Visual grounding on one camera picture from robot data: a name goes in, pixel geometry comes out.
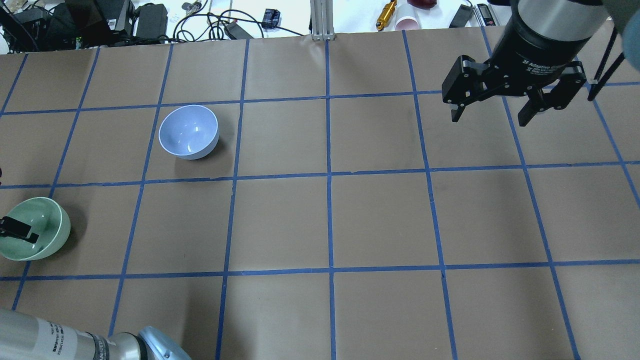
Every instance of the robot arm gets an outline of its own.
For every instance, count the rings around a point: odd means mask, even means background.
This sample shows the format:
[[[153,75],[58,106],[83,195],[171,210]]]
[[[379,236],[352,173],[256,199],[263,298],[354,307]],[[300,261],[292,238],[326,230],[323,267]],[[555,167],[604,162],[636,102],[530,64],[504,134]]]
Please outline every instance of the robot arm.
[[[625,9],[619,4],[625,1],[611,2],[616,12],[636,13],[640,20],[640,0],[626,0]],[[575,56],[608,18],[607,9],[600,0],[512,0],[511,20],[491,57],[484,63],[458,57],[442,83],[442,100],[452,105],[452,120],[457,122],[469,104],[494,95],[528,96],[518,114],[520,126],[541,111],[567,107],[586,82]],[[616,27],[637,31],[632,19],[618,15]],[[635,46],[637,52],[637,36],[625,36],[625,42],[632,43],[625,44],[625,50],[633,52]],[[558,84],[544,92],[556,80]]]

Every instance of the blue bowl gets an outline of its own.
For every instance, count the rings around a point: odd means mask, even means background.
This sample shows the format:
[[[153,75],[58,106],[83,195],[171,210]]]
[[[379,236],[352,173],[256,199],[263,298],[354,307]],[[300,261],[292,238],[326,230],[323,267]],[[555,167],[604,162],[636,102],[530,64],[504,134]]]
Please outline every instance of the blue bowl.
[[[219,137],[216,115],[202,105],[187,105],[173,110],[164,118],[158,131],[162,148],[187,160],[207,156]]]

